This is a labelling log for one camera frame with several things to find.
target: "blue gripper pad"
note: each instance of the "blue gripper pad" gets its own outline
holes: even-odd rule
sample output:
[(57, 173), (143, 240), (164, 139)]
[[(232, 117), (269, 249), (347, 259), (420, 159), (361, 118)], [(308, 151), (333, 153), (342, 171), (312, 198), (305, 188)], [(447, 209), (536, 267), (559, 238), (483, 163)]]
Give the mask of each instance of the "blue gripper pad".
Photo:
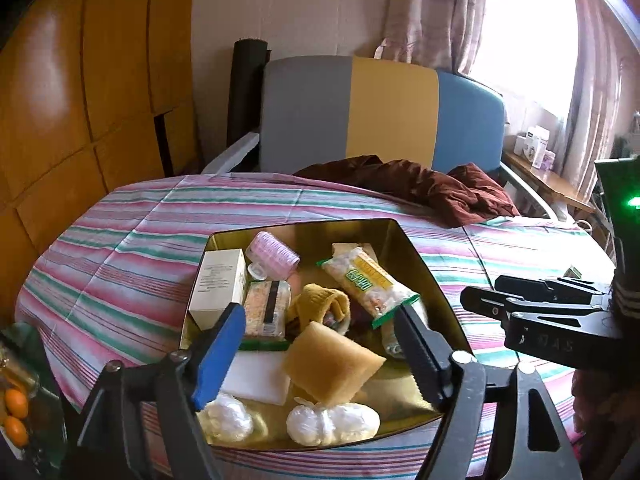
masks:
[(203, 332), (203, 344), (209, 343), (204, 355), (200, 358), (196, 374), (196, 384), (191, 401), (197, 411), (218, 396), (225, 380), (226, 372), (236, 355), (240, 342), (244, 337), (246, 319), (244, 308), (237, 303), (229, 303), (213, 328)]

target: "window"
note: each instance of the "window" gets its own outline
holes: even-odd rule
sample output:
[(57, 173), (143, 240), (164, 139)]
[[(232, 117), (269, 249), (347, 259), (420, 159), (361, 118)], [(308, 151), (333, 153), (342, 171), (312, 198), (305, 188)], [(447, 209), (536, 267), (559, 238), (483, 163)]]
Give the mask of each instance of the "window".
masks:
[(578, 52), (575, 0), (486, 0), (469, 75), (565, 117)]

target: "white plastic bag bundle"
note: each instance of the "white plastic bag bundle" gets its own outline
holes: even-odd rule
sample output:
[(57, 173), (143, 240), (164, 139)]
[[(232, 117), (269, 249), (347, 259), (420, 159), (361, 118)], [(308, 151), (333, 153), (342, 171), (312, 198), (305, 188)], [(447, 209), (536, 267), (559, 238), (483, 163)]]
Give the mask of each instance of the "white plastic bag bundle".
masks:
[(254, 430), (254, 421), (244, 404), (226, 394), (218, 394), (197, 417), (206, 435), (223, 442), (240, 442)]
[(296, 398), (287, 417), (287, 433), (302, 446), (336, 446), (372, 438), (380, 428), (380, 416), (363, 404), (347, 402), (332, 408)]

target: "metal bolt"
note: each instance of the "metal bolt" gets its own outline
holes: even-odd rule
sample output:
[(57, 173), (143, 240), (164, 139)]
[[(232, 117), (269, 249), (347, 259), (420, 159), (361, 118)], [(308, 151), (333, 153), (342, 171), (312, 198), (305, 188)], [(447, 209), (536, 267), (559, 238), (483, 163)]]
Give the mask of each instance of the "metal bolt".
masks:
[(181, 363), (189, 358), (189, 351), (187, 350), (174, 350), (169, 354), (169, 359), (174, 363)]
[(477, 362), (478, 360), (473, 357), (469, 352), (465, 352), (464, 350), (456, 350), (451, 354), (451, 358), (461, 365), (469, 364), (470, 362)]
[(120, 370), (123, 366), (124, 364), (122, 363), (122, 361), (114, 359), (113, 361), (109, 361), (107, 364), (105, 364), (104, 369), (109, 373), (114, 373)]
[(520, 370), (523, 374), (532, 374), (536, 371), (536, 367), (527, 361), (518, 363), (518, 370)]

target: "pink curtain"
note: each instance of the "pink curtain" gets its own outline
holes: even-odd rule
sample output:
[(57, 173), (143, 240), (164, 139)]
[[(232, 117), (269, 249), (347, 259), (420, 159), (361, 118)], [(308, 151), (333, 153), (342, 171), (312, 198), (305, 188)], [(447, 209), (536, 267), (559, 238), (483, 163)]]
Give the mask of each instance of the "pink curtain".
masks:
[(375, 57), (468, 73), (485, 0), (391, 0)]
[(566, 130), (554, 170), (583, 196), (596, 183), (594, 160), (607, 158), (620, 100), (620, 60), (603, 0), (575, 0), (578, 62)]

